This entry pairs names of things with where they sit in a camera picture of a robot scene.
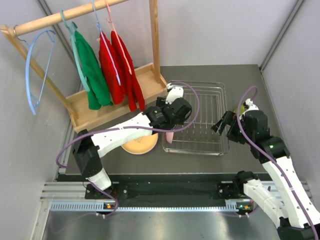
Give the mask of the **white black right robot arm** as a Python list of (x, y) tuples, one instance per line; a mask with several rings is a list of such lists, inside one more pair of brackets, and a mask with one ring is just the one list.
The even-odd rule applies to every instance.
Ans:
[(284, 141), (270, 134), (268, 117), (261, 110), (249, 110), (241, 116), (226, 111), (212, 126), (235, 143), (248, 144), (255, 159), (271, 177), (281, 198), (276, 198), (251, 171), (238, 172), (232, 183), (239, 198), (251, 198), (271, 219), (281, 240), (318, 240), (320, 213), (307, 195), (293, 166)]

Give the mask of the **pink plastic plate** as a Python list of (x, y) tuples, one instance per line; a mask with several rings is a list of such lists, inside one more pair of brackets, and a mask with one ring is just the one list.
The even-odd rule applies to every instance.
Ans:
[(174, 138), (174, 132), (167, 132), (165, 134), (165, 139), (169, 144), (173, 142), (173, 138)]

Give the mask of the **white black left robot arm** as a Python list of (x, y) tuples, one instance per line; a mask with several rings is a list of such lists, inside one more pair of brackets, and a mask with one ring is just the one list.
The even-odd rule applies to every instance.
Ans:
[(112, 181), (104, 169), (101, 157), (137, 138), (155, 134), (157, 130), (171, 131), (183, 125), (191, 116), (192, 106), (182, 97), (166, 103), (158, 97), (155, 106), (150, 106), (135, 117), (107, 128), (105, 132), (81, 131), (82, 139), (74, 143), (72, 155), (83, 178), (96, 187), (102, 198), (109, 198), (114, 191)]

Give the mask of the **yellow plastic plate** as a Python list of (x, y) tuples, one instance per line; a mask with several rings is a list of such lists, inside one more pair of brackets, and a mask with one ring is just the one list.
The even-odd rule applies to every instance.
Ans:
[(156, 146), (158, 139), (159, 135), (156, 133), (153, 135), (136, 138), (123, 144), (121, 147), (130, 154), (143, 155), (150, 152)]

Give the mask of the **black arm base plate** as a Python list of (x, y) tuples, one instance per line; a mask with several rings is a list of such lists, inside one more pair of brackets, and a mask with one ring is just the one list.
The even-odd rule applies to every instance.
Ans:
[(104, 199), (106, 193), (119, 201), (143, 200), (155, 197), (157, 200), (176, 199), (178, 197), (201, 197), (205, 200), (245, 199), (232, 183), (215, 181), (168, 181), (168, 182), (118, 182), (107, 188), (87, 185), (87, 199)]

